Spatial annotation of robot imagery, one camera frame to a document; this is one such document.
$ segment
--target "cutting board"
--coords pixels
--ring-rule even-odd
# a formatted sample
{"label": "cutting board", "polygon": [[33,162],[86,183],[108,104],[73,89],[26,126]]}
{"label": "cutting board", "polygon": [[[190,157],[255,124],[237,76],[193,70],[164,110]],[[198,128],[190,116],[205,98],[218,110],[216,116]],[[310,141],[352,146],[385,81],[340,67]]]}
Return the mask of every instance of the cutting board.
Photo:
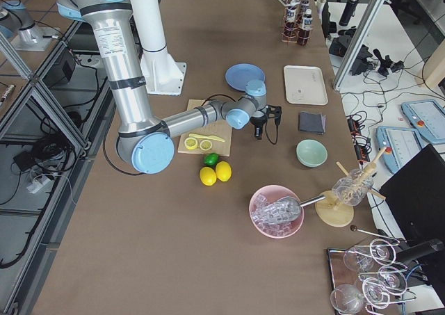
{"label": "cutting board", "polygon": [[[187,111],[192,110],[197,106],[201,106],[204,100],[201,99],[190,99],[187,105]],[[189,133],[202,134],[203,136],[219,136],[220,138],[225,139],[225,142],[222,143],[220,141],[211,140],[212,148],[207,151],[202,151],[199,148],[199,143],[203,139],[198,139],[198,148],[195,150],[188,150],[184,144],[184,140],[188,138]],[[199,129],[194,129],[190,132],[186,132],[181,135],[181,139],[179,140],[178,153],[186,153],[186,154],[203,154],[207,155],[210,153],[217,153],[221,156],[230,156],[230,143],[232,141],[232,128],[227,124],[225,120],[219,120],[217,122],[212,122],[205,127],[200,127]]]}

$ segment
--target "black cylinder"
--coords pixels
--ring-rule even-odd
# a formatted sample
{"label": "black cylinder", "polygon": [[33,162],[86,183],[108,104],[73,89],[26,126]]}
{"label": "black cylinder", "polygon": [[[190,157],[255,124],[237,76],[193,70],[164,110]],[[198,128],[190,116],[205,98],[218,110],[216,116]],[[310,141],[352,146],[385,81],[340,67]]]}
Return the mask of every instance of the black cylinder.
{"label": "black cylinder", "polygon": [[407,250],[397,253],[396,258],[400,263],[410,263],[415,259],[432,254],[437,251],[441,251],[445,248],[444,243],[439,239],[431,239],[429,241],[422,242]]}
{"label": "black cylinder", "polygon": [[357,3],[359,3],[359,0],[348,0],[348,2],[346,2],[346,7],[345,10],[343,10],[343,14],[341,15],[339,25],[347,26],[349,24],[350,18],[355,13],[355,7],[357,7]]}

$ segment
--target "white tray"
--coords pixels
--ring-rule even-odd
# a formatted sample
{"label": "white tray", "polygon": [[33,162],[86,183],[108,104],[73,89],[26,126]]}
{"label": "white tray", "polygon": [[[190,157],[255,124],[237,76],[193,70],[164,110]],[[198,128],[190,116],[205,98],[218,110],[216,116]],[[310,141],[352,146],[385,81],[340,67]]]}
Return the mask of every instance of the white tray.
{"label": "white tray", "polygon": [[318,67],[284,66],[286,99],[292,104],[326,105],[323,74]]}

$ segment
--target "computer monitor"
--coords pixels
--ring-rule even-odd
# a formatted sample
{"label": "computer monitor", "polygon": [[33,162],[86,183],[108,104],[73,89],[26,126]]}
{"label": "computer monitor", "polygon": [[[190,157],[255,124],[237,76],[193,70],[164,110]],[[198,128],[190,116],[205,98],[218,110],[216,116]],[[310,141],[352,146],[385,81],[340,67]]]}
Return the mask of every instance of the computer monitor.
{"label": "computer monitor", "polygon": [[[413,246],[430,239],[445,242],[445,161],[427,145],[380,189],[400,230]],[[419,259],[445,303],[445,251]]]}

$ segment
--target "yellow lemon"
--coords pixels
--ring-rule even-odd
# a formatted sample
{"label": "yellow lemon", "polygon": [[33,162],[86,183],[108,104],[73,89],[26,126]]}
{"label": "yellow lemon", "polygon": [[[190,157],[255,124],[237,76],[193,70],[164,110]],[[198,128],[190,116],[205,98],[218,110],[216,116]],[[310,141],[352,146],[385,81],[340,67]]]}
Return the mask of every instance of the yellow lemon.
{"label": "yellow lemon", "polygon": [[207,186],[214,185],[216,182],[215,170],[213,170],[210,167],[203,167],[200,170],[200,179],[204,185],[207,185]]}
{"label": "yellow lemon", "polygon": [[226,161],[221,161],[216,165],[216,176],[220,181],[228,181],[232,177],[232,168]]}

